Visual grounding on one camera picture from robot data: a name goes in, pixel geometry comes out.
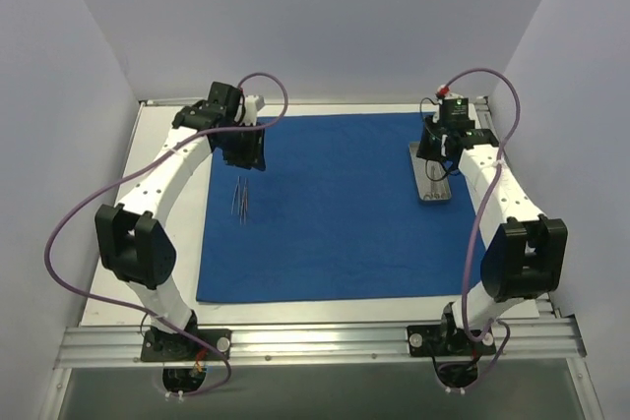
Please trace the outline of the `steel tweezers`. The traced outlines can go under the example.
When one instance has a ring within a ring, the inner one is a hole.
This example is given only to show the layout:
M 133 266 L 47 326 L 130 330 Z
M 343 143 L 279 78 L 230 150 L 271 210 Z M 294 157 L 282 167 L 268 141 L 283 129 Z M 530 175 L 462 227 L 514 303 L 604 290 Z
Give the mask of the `steel tweezers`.
M 240 214 L 240 207 L 241 207 L 241 178 L 237 177 L 235 188 L 232 195 L 230 213 Z
M 249 179 L 245 178 L 241 189 L 241 214 L 246 215 L 248 211 L 248 198 L 249 198 Z

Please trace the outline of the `metal instrument tray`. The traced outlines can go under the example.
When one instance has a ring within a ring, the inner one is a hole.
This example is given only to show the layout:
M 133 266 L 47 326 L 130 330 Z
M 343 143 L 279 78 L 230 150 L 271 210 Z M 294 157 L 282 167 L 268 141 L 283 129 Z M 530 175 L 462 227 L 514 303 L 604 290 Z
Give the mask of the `metal instrument tray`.
M 440 204 L 451 200 L 452 193 L 444 167 L 437 161 L 418 157 L 419 142 L 409 144 L 409 156 L 419 200 L 423 204 Z

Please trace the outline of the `blue surgical cloth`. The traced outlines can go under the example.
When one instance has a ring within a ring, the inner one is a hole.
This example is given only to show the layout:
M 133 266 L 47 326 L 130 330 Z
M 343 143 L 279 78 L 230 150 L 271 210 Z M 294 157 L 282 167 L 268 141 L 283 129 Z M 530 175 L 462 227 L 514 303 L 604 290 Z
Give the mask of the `blue surgical cloth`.
M 196 298 L 240 304 L 460 293 L 474 211 L 466 181 L 423 204 L 416 113 L 286 117 L 265 171 L 211 164 Z M 230 213 L 249 179 L 247 220 Z

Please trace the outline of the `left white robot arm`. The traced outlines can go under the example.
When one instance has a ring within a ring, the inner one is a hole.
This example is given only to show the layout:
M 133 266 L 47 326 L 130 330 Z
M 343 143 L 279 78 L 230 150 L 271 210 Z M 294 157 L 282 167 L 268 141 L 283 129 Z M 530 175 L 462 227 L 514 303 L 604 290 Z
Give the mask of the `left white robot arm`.
M 265 132 L 258 120 L 264 105 L 260 95 L 212 83 L 207 98 L 175 114 L 158 165 L 94 217 L 102 265 L 136 293 L 150 312 L 152 334 L 164 336 L 163 349 L 176 360 L 197 352 L 199 336 L 196 316 L 172 276 L 177 253 L 166 220 L 188 180 L 214 151 L 228 165 L 265 170 Z

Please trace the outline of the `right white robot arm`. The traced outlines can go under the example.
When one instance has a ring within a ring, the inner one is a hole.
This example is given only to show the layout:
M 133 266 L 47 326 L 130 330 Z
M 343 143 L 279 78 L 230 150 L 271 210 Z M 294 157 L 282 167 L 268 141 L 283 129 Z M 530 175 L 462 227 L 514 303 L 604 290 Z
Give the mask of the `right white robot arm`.
M 440 95 L 436 114 L 422 123 L 417 157 L 434 162 L 440 178 L 462 174 L 475 213 L 462 294 L 445 308 L 437 330 L 440 347 L 457 354 L 512 307 L 558 288 L 568 228 L 527 196 L 466 98 Z

